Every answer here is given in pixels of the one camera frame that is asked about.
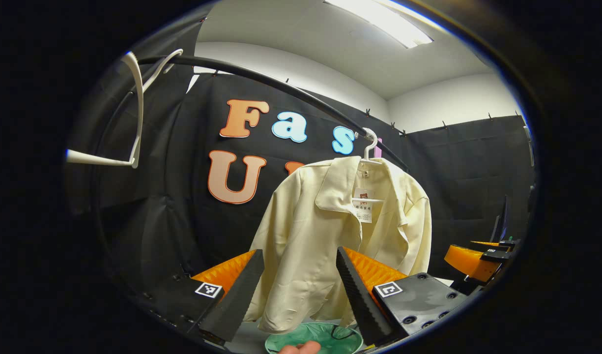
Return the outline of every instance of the jacket sleeve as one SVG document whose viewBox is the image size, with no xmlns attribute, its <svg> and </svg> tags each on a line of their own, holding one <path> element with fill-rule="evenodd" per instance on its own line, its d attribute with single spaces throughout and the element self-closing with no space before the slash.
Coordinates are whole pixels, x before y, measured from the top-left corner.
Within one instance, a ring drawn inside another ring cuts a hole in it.
<svg viewBox="0 0 602 354">
<path fill-rule="evenodd" d="M 427 272 L 431 252 L 430 200 L 422 197 L 406 212 L 408 224 L 404 232 L 408 238 L 408 253 L 397 268 L 407 275 Z"/>
<path fill-rule="evenodd" d="M 262 249 L 264 269 L 253 293 L 249 309 L 244 316 L 244 321 L 256 321 L 263 314 L 283 250 L 287 245 L 296 204 L 301 195 L 299 170 L 301 169 L 294 171 L 284 179 L 272 193 L 268 207 L 263 213 L 263 218 L 255 233 L 250 250 Z"/>
</svg>

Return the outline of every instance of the white plastic hanger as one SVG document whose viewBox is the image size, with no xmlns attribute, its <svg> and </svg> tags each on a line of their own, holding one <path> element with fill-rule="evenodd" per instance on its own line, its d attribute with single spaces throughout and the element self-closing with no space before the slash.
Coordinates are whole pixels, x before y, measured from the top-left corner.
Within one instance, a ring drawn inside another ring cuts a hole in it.
<svg viewBox="0 0 602 354">
<path fill-rule="evenodd" d="M 369 151 L 371 150 L 371 148 L 374 148 L 375 146 L 377 146 L 377 134 L 375 134 L 375 132 L 373 132 L 372 130 L 370 130 L 368 128 L 364 128 L 364 130 L 366 130 L 365 138 L 372 140 L 373 142 L 371 143 L 371 145 L 364 148 L 364 158 L 360 160 L 360 163 L 381 165 L 382 163 L 369 159 Z M 352 200 L 354 202 L 366 202 L 366 203 L 383 203 L 384 202 L 384 200 L 382 200 L 382 199 L 353 198 Z"/>
<path fill-rule="evenodd" d="M 130 72 L 132 72 L 132 74 L 135 78 L 135 88 L 137 89 L 137 103 L 138 103 L 137 104 L 137 135 L 135 136 L 135 142 L 133 143 L 133 148 L 130 151 L 130 159 L 128 159 L 128 161 L 107 159 L 105 157 L 99 157 L 96 155 L 85 154 L 83 152 L 78 152 L 78 151 L 69 150 L 69 149 L 67 150 L 66 161 L 68 163 L 77 163 L 77 164 L 101 164 L 101 165 L 106 165 L 106 166 L 130 166 L 132 168 L 137 168 L 137 166 L 139 165 L 139 148 L 141 147 L 141 143 L 142 143 L 141 138 L 142 138 L 142 128 L 143 128 L 143 93 L 150 87 L 150 85 L 155 81 L 155 79 L 157 79 L 157 76 L 159 76 L 159 73 L 161 72 L 163 67 L 166 66 L 166 63 L 168 63 L 170 61 L 170 59 L 172 59 L 174 56 L 179 56 L 180 54 L 182 54 L 182 52 L 183 52 L 182 49 L 177 49 L 177 50 L 173 51 L 169 56 L 166 56 L 166 58 L 161 62 L 159 67 L 157 67 L 157 69 L 154 71 L 154 73 L 152 74 L 150 79 L 148 79 L 148 81 L 146 81 L 145 84 L 143 83 L 142 73 L 141 73 L 141 70 L 139 70 L 139 64 L 137 63 L 137 58 L 135 57 L 135 54 L 133 54 L 133 52 L 128 52 L 128 53 L 126 53 L 124 58 L 121 59 L 121 61 L 123 61 L 124 63 L 126 63 L 126 65 L 128 65 Z M 163 71 L 163 73 L 164 74 L 168 73 L 168 71 L 170 69 L 172 69 L 173 65 L 174 64 L 171 63 Z"/>
</svg>

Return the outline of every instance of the jacket collar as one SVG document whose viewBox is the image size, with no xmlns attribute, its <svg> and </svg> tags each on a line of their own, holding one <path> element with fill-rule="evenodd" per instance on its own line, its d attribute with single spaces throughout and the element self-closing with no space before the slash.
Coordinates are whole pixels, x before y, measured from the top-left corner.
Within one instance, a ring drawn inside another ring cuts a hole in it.
<svg viewBox="0 0 602 354">
<path fill-rule="evenodd" d="M 354 190 L 355 175 L 360 164 L 360 156 L 338 157 L 334 159 L 327 170 L 323 185 L 318 191 L 315 204 L 323 210 L 341 211 L 354 213 L 352 192 Z M 399 226 L 408 224 L 408 218 L 403 211 L 406 203 L 406 190 L 402 183 L 401 175 L 404 174 L 400 168 L 383 158 L 373 158 L 373 161 L 381 162 L 384 170 L 388 173 L 391 188 L 396 202 L 388 207 L 394 210 L 398 216 Z"/>
</svg>

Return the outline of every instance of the orange letter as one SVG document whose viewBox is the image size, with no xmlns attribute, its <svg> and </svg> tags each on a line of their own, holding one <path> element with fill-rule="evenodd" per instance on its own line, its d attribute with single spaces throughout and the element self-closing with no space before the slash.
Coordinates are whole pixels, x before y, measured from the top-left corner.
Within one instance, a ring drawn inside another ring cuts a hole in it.
<svg viewBox="0 0 602 354">
<path fill-rule="evenodd" d="M 305 164 L 295 163 L 294 161 L 290 161 L 289 163 L 286 163 L 287 175 L 288 176 L 291 175 L 292 172 L 296 171 L 296 169 L 301 166 L 305 166 Z"/>
<path fill-rule="evenodd" d="M 244 187 L 240 191 L 232 191 L 227 187 L 229 167 L 236 160 L 235 154 L 227 151 L 213 150 L 209 153 L 211 169 L 209 169 L 209 193 L 220 202 L 242 204 L 253 199 L 258 189 L 259 171 L 265 166 L 265 159 L 256 156 L 245 156 L 246 164 Z"/>
<path fill-rule="evenodd" d="M 244 122 L 248 121 L 251 127 L 256 127 L 259 123 L 259 112 L 266 114 L 270 108 L 264 101 L 243 101 L 242 99 L 229 99 L 227 105 L 229 108 L 229 118 L 227 118 L 226 127 L 220 129 L 220 136 L 227 138 L 245 138 L 251 132 L 244 128 Z"/>
</svg>

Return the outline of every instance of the human hand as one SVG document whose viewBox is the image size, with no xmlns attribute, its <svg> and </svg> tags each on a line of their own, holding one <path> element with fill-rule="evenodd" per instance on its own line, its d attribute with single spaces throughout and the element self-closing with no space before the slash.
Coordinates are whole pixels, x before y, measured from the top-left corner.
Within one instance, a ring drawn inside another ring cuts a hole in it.
<svg viewBox="0 0 602 354">
<path fill-rule="evenodd" d="M 279 350 L 279 354 L 316 354 L 319 350 L 319 342 L 307 341 L 307 343 L 299 344 L 296 347 L 292 347 L 292 345 L 286 345 Z"/>
</svg>

